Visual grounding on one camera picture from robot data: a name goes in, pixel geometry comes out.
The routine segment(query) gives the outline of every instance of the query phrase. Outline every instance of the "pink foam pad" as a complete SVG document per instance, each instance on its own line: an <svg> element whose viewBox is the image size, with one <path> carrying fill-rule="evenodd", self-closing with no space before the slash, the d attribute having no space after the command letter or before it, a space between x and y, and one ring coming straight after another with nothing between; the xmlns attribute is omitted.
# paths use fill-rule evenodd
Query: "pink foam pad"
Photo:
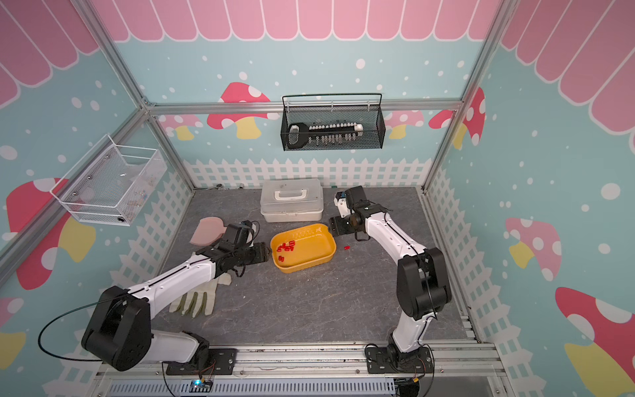
<svg viewBox="0 0 635 397"><path fill-rule="evenodd" d="M225 233L226 227L223 226L221 218L209 217L199 221L190 243L198 246L207 246L216 241Z"/></svg>

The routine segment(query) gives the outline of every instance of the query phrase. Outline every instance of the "vent grille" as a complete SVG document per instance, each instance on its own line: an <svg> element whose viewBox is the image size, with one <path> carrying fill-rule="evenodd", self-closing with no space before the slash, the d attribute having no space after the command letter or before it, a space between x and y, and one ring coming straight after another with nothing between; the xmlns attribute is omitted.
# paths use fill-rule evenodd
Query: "vent grille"
<svg viewBox="0 0 635 397"><path fill-rule="evenodd" d="M193 387L192 380L168 381L172 392L190 396L388 396L395 394L392 378L365 379L219 379L214 385ZM114 380L106 397L171 397L161 380Z"/></svg>

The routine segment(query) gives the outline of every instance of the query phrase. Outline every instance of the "work glove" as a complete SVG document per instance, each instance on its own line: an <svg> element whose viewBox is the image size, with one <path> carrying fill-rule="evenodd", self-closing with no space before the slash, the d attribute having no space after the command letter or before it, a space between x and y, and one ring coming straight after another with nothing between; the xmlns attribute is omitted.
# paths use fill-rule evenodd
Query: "work glove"
<svg viewBox="0 0 635 397"><path fill-rule="evenodd" d="M204 312L206 316L209 316L214 310L217 285L230 285L231 283L231 276L223 273L219 277L197 286L172 302L169 309L170 313L180 311L183 316L192 313L192 318L195 318Z"/></svg>

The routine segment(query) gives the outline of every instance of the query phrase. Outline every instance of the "white picket fence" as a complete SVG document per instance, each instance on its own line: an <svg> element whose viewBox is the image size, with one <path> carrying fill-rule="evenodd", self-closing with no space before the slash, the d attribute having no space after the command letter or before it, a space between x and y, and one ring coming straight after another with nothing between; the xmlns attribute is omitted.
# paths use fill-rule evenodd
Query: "white picket fence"
<svg viewBox="0 0 635 397"><path fill-rule="evenodd" d="M145 225L137 226L139 236L136 240L128 240L130 252L120 255L121 268L111 271L112 285L126 288L151 279L159 271L159 266L170 241L177 232L178 222L184 215L185 205L189 199L186 184L177 173L168 173L168 180L163 182L163 192L158 192L159 199L150 202L152 212L145 214ZM94 308L89 309L92 315ZM65 354L70 358L94 358L82 349L79 342L84 330L75 331L78 341L75 351ZM48 397L84 396L90 387L90 381L99 369L100 363L60 360L63 366L58 379L43 384Z"/></svg>
<svg viewBox="0 0 635 397"><path fill-rule="evenodd" d="M360 163L350 160L344 163L341 159L332 163L326 159L318 163L313 159L310 163L300 160L292 163L287 159L280 163L274 160L271 164L260 160L254 163L248 160L242 164L235 160L220 164L209 160L207 164L197 160L196 164L184 162L187 171L197 187L214 187L222 184L225 187L258 188L266 180L319 178L322 186L414 186L422 185L432 166L432 159L420 163L418 159L407 163L406 159L395 163L392 159L385 163L377 159L373 163L364 159Z"/></svg>
<svg viewBox="0 0 635 397"><path fill-rule="evenodd" d="M483 264L484 252L476 248L476 237L470 235L471 224L465 223L465 211L450 189L446 170L439 169L429 189L433 210L440 221L443 237L451 256L450 263L459 275L465 298L476 316L471 316L485 333L485 340L497 345L500 359L519 396L543 397L545 380L534 375L529 362L532 353L521 348L521 329L511 325L510 307L500 302L500 286L491 282L491 268Z"/></svg>

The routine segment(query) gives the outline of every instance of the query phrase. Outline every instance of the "yellow plastic tray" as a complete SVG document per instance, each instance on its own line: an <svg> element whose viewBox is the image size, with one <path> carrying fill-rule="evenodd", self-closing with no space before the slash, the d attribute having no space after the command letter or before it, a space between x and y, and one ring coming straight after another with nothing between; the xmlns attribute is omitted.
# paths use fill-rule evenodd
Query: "yellow plastic tray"
<svg viewBox="0 0 635 397"><path fill-rule="evenodd" d="M277 252L277 248L290 241L295 241L293 251ZM299 227L279 233L271 239L271 250L274 263L284 273L293 273L308 267L328 262L335 254L335 240L324 224L314 224Z"/></svg>

